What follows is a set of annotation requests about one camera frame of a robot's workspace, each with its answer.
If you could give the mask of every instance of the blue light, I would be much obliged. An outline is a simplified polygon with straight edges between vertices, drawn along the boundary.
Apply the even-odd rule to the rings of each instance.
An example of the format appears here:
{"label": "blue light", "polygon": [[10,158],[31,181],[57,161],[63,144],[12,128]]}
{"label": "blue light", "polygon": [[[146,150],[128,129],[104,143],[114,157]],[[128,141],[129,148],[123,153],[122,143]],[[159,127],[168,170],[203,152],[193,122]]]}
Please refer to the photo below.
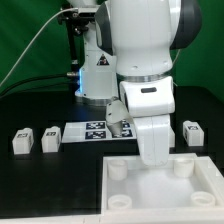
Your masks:
{"label": "blue light", "polygon": [[79,91],[82,93],[82,69],[79,69]]}

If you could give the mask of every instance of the black tabletop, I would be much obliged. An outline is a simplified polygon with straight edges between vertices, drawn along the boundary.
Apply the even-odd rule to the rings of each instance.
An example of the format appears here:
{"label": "black tabletop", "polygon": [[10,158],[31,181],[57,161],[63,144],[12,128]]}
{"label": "black tabletop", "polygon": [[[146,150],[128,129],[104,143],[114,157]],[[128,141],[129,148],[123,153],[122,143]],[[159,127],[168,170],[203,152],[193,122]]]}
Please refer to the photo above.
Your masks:
{"label": "black tabletop", "polygon": [[[199,87],[177,87],[171,116],[176,147],[171,153],[209,155],[224,171],[224,105]],[[0,101],[0,217],[99,214],[103,156],[138,155],[136,140],[61,144],[58,153],[42,153],[46,128],[66,122],[105,120],[105,108],[75,104],[70,92],[20,93]],[[186,120],[205,132],[203,147],[188,147],[182,137]],[[33,129],[29,155],[14,155],[19,129]]]}

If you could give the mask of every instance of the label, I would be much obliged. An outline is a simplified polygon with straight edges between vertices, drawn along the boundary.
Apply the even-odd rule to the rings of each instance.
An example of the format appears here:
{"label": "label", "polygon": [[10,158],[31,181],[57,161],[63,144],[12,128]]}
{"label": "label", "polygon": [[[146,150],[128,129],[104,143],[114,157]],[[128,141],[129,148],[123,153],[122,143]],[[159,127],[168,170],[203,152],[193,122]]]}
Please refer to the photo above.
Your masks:
{"label": "label", "polygon": [[105,122],[88,122],[86,123],[86,130],[105,129]]}
{"label": "label", "polygon": [[104,66],[104,65],[110,65],[109,62],[107,61],[106,57],[104,54],[101,55],[98,63],[97,63],[98,66]]}
{"label": "label", "polygon": [[187,126],[189,130],[198,130],[197,126]]}
{"label": "label", "polygon": [[47,132],[46,133],[46,136],[55,136],[56,135],[56,132]]}
{"label": "label", "polygon": [[105,131],[90,131],[86,132],[85,139],[103,139],[106,138],[106,132]]}
{"label": "label", "polygon": [[122,131],[121,135],[112,135],[112,138],[131,138],[133,137],[131,130]]}
{"label": "label", "polygon": [[123,126],[123,130],[130,128],[130,124],[125,120],[122,121],[122,126]]}
{"label": "label", "polygon": [[24,133],[24,134],[18,134],[17,138],[25,138],[28,136],[28,133]]}

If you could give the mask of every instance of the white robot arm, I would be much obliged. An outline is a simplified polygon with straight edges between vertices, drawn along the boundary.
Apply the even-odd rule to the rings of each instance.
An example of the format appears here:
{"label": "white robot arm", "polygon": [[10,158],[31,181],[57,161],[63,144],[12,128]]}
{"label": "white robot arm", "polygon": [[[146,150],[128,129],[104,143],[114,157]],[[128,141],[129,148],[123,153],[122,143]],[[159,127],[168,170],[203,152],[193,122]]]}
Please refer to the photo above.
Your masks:
{"label": "white robot arm", "polygon": [[[141,158],[149,166],[163,165],[169,155],[169,114],[175,110],[173,81],[167,75],[170,49],[187,47],[199,32],[197,2],[109,0],[95,21],[98,46],[117,56],[119,95],[133,118]],[[128,116],[115,102],[107,106],[106,120],[117,134],[118,117]]]}
{"label": "white robot arm", "polygon": [[74,24],[91,17],[85,25],[86,31],[83,32],[85,62],[79,70],[80,88],[75,92],[76,101],[94,106],[106,106],[111,99],[118,97],[116,57],[97,46],[93,15],[99,5],[96,0],[68,0],[68,2],[76,8],[73,13]]}

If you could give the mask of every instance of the white block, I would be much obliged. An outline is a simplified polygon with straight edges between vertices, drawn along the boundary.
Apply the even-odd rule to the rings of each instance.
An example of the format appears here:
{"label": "white block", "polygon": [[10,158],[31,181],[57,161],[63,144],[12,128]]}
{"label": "white block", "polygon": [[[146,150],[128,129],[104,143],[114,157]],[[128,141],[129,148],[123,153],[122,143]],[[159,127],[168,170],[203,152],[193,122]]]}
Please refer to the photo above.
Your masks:
{"label": "white block", "polygon": [[23,130],[18,130],[12,141],[14,154],[29,154],[33,142],[32,129],[24,128]]}
{"label": "white block", "polygon": [[58,127],[47,128],[41,139],[44,153],[58,152],[61,144],[61,130]]}
{"label": "white block", "polygon": [[204,145],[204,132],[197,122],[185,121],[183,123],[183,136],[188,146]]}

